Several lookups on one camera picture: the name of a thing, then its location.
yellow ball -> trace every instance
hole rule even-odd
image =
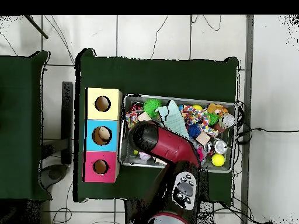
[[[225,158],[223,155],[215,154],[212,156],[212,164],[221,167],[225,162]]]
[[[192,106],[195,110],[198,110],[198,111],[202,111],[203,110],[203,108],[201,107],[201,106],[199,106],[199,105],[194,105],[194,106]]]

circular hole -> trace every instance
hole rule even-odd
[[[107,145],[112,139],[112,132],[105,126],[96,127],[92,132],[92,140],[98,145]]]
[[[100,96],[95,101],[95,107],[97,111],[108,111],[111,107],[111,102],[106,96]]]
[[[97,160],[93,164],[93,171],[95,171],[98,174],[105,174],[107,173],[109,169],[109,166],[105,160]]]

green spiky ball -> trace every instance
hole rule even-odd
[[[210,119],[209,126],[216,124],[219,120],[219,115],[216,113],[207,113],[206,115],[208,115],[208,117]]]
[[[158,107],[162,107],[162,102],[157,99],[148,99],[143,105],[144,111],[146,111],[151,118],[155,118],[158,115],[158,113],[155,112]]]

white toy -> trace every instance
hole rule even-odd
[[[148,155],[148,154],[143,153],[143,152],[139,152],[139,158],[140,158],[141,160],[148,160],[148,159],[150,159],[151,157],[152,157],[151,155]]]

stacked boxes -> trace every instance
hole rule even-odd
[[[84,182],[116,181],[121,104],[118,89],[85,89]]]

